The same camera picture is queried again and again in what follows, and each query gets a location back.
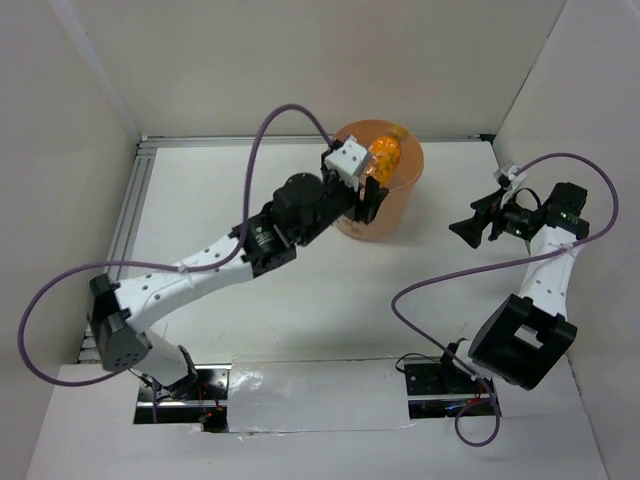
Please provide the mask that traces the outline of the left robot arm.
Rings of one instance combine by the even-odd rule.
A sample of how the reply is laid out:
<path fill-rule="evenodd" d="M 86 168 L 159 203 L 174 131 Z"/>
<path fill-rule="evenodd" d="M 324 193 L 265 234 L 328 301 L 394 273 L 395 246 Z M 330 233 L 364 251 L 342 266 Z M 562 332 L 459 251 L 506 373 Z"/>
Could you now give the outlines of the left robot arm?
<path fill-rule="evenodd" d="M 299 173 L 249 218 L 213 245 L 185 258 L 170 272 L 115 282 L 106 274 L 89 282 L 89 325 L 105 371 L 136 369 L 171 397 L 196 390 L 198 375 L 187 350 L 155 335 L 151 327 L 169 313 L 222 288 L 248 282 L 284 266 L 342 216 L 375 219 L 388 189 L 367 178 L 356 188 L 335 172 Z"/>

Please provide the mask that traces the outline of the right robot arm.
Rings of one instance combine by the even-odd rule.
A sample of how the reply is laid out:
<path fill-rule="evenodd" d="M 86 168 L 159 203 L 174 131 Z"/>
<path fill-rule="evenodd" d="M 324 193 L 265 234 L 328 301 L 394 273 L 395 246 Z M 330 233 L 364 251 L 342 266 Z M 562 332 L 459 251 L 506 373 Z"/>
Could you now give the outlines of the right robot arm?
<path fill-rule="evenodd" d="M 573 344 L 577 327 L 567 320 L 566 296 L 571 271 L 580 252 L 574 242 L 587 237 L 590 225 L 580 218 L 587 190 L 558 183 L 548 199 L 529 210 L 504 188 L 471 204 L 474 215 L 449 229 L 477 248 L 486 227 L 490 241 L 506 233 L 529 244 L 530 257 L 554 251 L 552 258 L 528 264 L 521 289 L 511 294 L 482 325 L 472 340 L 451 347 L 458 358 L 440 363 L 436 379 L 448 392 L 460 391 L 471 379 L 471 369 L 500 377 L 525 390 L 534 389 Z"/>

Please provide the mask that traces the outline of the orange juice bottle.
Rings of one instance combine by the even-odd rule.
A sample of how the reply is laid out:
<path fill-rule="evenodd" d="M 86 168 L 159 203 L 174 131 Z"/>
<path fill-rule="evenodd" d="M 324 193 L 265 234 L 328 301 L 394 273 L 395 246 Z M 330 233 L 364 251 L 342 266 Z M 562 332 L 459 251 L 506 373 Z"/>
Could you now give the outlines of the orange juice bottle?
<path fill-rule="evenodd" d="M 371 158 L 361 175 L 363 182 L 371 177 L 383 187 L 390 183 L 400 163 L 402 145 L 407 136 L 406 129 L 394 125 L 371 143 L 368 148 Z"/>

